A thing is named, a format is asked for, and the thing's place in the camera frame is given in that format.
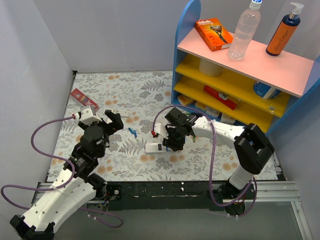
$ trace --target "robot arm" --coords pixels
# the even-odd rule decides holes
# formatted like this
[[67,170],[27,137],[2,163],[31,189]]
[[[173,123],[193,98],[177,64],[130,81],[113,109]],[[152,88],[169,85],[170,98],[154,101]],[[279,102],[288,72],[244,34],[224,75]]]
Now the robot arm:
[[72,180],[57,188],[72,176],[72,167],[65,163],[59,176],[47,191],[22,216],[15,215],[10,224],[23,240],[52,240],[62,223],[78,208],[91,199],[106,195],[106,181],[91,172],[98,166],[98,158],[105,155],[109,147],[109,136],[124,128],[120,114],[110,110],[104,112],[111,123],[106,123],[88,106],[74,114],[79,127],[84,130],[80,142],[74,147],[69,160],[75,167]]
[[155,125],[152,134],[154,137],[161,135],[162,144],[173,151],[182,150],[185,136],[192,135],[213,139],[211,123],[215,129],[216,140],[230,148],[234,146],[240,165],[229,178],[231,184],[238,192],[244,188],[253,175],[258,175],[264,168],[275,149],[261,129],[253,123],[247,127],[233,126],[217,121],[208,121],[199,113],[183,114],[173,108],[165,118],[170,124]]

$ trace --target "yellow shelf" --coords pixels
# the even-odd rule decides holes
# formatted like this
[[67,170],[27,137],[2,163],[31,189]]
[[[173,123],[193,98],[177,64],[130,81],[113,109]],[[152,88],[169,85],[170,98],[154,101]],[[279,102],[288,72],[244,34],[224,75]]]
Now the yellow shelf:
[[268,131],[273,119],[273,115],[244,101],[241,101],[235,110],[231,110],[222,102],[206,93],[203,90],[204,86],[205,85],[203,83],[199,83],[198,81],[192,80],[189,77],[183,76],[182,79],[175,85],[174,90],[213,109],[216,109],[219,112],[225,113],[244,124],[248,125],[250,123],[254,123],[257,124],[265,133]]
[[199,62],[200,58],[188,54],[176,68],[176,72],[241,99],[277,117],[281,118],[284,115],[290,98],[288,93],[281,92],[274,99],[263,99],[254,92],[255,81],[253,79],[226,68],[223,69],[222,74],[219,76],[207,76],[199,71]]

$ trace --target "pump bottle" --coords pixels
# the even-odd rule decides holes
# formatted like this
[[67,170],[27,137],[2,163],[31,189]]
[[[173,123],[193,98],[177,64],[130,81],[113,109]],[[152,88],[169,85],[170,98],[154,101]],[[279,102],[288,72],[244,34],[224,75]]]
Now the pump bottle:
[[295,6],[295,9],[290,14],[283,17],[265,50],[266,53],[271,56],[278,56],[282,52],[300,24],[299,14],[304,5],[297,2],[291,2],[291,4]]

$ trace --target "orange razor box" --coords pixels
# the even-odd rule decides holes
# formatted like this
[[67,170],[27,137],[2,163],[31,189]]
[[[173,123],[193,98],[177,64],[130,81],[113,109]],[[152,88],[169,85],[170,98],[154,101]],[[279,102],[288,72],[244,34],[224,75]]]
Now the orange razor box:
[[195,29],[212,52],[229,48],[234,39],[216,17],[196,21]]

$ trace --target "white wall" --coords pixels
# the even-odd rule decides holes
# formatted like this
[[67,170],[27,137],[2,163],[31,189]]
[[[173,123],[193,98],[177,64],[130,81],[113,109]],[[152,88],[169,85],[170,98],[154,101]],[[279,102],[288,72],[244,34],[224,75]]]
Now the white wall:
[[[34,0],[72,70],[171,70],[179,17],[189,0]],[[264,1],[263,42],[285,0]],[[202,18],[234,32],[250,0],[202,0]]]
[[[40,124],[62,117],[72,72],[32,0],[0,1],[0,186],[35,187],[43,182],[50,159],[30,144]],[[60,125],[36,137],[40,149],[53,153]],[[33,192],[7,190],[7,195],[30,206]],[[19,239],[9,225],[23,210],[0,197],[0,239]]]
[[[285,1],[283,8],[264,41],[265,44],[269,44],[282,18],[290,14],[295,8],[290,2],[292,2],[292,0]],[[307,59],[315,60],[320,55],[320,1],[299,0],[298,2],[304,4],[304,8],[300,14],[301,23],[284,50]]]

